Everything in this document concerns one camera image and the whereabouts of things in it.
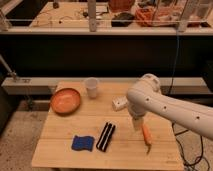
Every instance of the speckled floor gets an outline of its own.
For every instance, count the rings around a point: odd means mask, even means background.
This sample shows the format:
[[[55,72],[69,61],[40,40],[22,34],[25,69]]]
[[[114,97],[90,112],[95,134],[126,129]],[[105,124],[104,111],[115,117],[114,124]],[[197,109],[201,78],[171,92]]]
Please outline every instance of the speckled floor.
[[[0,171],[51,171],[48,168],[32,168],[31,160],[47,111],[20,111],[12,115],[0,138]],[[175,126],[175,132],[183,130]],[[192,162],[200,154],[199,136],[187,132],[178,137],[183,144],[186,158]],[[204,155],[213,168],[213,141],[204,139]],[[202,161],[196,166],[199,171],[207,171]]]

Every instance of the paper cup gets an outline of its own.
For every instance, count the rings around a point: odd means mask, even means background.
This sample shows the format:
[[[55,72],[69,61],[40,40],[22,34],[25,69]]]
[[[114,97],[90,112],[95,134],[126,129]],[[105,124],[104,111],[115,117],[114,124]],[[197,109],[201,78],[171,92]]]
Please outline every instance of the paper cup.
[[[95,77],[89,77],[84,80],[84,85],[87,90],[89,98],[96,98],[98,94],[98,83],[99,80]]]

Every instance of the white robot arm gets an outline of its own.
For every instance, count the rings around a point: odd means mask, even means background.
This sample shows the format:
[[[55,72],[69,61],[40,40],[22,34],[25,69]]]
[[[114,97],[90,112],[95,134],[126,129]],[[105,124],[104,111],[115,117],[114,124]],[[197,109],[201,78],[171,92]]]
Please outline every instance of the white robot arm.
[[[126,96],[133,118],[151,111],[213,140],[213,108],[162,95],[155,75],[145,74],[129,88]]]

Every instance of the carrot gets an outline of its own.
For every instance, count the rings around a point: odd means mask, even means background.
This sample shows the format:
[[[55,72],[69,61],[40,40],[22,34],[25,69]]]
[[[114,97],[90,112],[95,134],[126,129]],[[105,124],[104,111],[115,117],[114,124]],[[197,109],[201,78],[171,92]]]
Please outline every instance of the carrot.
[[[150,131],[146,124],[142,123],[142,132],[143,132],[143,137],[146,145],[151,146],[152,145],[152,137],[150,134]]]

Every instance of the orange bowl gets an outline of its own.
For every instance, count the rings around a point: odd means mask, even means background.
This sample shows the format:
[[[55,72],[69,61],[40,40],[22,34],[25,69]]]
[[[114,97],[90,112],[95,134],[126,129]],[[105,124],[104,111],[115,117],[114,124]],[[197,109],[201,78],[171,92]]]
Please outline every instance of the orange bowl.
[[[57,91],[50,99],[52,110],[60,115],[74,112],[81,103],[80,93],[73,88],[64,88]]]

